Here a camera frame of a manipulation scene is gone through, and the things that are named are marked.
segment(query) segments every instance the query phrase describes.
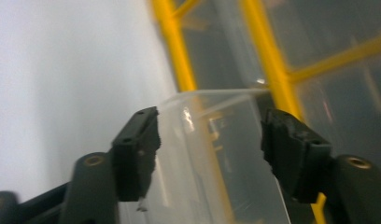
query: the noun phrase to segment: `transparent object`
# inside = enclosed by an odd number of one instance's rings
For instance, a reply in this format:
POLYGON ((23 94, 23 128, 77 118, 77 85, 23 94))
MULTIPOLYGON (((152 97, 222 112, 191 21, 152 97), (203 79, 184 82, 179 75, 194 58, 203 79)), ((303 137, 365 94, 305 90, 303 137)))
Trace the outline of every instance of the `transparent object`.
POLYGON ((159 106, 146 215, 154 224, 289 223, 261 151, 265 91, 193 91, 159 106))
POLYGON ((265 84, 237 0, 199 1, 180 23, 199 89, 265 84))
POLYGON ((306 123, 333 145, 381 169, 381 56, 354 63, 296 87, 306 123))
POLYGON ((381 0, 262 2, 291 68, 316 63, 381 36, 381 0))

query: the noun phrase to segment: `white wall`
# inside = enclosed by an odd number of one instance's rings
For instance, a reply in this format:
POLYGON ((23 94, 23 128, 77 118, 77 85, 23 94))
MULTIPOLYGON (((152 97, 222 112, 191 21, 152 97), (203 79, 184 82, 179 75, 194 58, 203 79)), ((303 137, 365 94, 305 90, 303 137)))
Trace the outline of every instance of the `white wall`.
POLYGON ((176 92, 148 0, 0 1, 0 190, 25 201, 176 92))

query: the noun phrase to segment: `yellow bar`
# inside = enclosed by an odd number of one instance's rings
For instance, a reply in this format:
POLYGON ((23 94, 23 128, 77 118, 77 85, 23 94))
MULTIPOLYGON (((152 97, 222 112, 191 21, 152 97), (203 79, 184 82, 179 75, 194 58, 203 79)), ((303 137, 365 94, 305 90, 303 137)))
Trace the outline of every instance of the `yellow bar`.
POLYGON ((348 63, 353 63, 378 53, 381 53, 380 36, 352 49, 333 55, 319 63, 312 64, 304 69, 290 73, 289 81, 292 83, 298 83, 310 77, 322 75, 335 68, 342 67, 348 63))
POLYGON ((287 82, 286 67, 275 43, 261 1, 243 0, 240 1, 240 4, 244 11, 248 30, 256 46, 256 51, 261 56, 261 64, 269 80, 269 86, 277 108, 286 110, 301 119, 301 111, 295 93, 292 85, 287 82))
POLYGON ((197 90, 184 37, 178 21, 173 17, 175 11, 174 4, 170 0, 152 0, 151 3, 156 18, 161 24, 162 34, 166 39, 170 51, 179 90, 197 90))
POLYGON ((187 0, 174 12, 173 16, 176 18, 182 18, 185 14, 187 14, 187 12, 198 5, 199 2, 200 0, 187 0))

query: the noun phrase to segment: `black plastic part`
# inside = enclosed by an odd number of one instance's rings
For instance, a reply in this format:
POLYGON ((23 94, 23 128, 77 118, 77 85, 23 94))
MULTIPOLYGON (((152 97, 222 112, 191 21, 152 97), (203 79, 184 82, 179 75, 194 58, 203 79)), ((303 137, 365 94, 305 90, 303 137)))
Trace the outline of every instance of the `black plastic part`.
POLYGON ((332 166, 332 177, 337 193, 326 193, 335 223, 381 223, 381 171, 375 165, 356 156, 339 156, 332 166), (345 211, 348 220, 338 208, 345 211))
POLYGON ((262 123, 261 149, 287 194, 299 203, 315 203, 331 145, 291 114, 270 109, 262 123))
POLYGON ((109 153, 121 202, 137 202, 147 195, 161 145, 158 114, 156 107, 138 111, 112 143, 109 153))
POLYGON ((64 201, 67 184, 63 184, 20 205, 21 222, 43 215, 64 201))
POLYGON ((0 224, 18 223, 19 211, 16 195, 9 191, 0 191, 0 224))
POLYGON ((119 223, 115 181, 107 153, 92 153, 77 161, 59 223, 119 223))

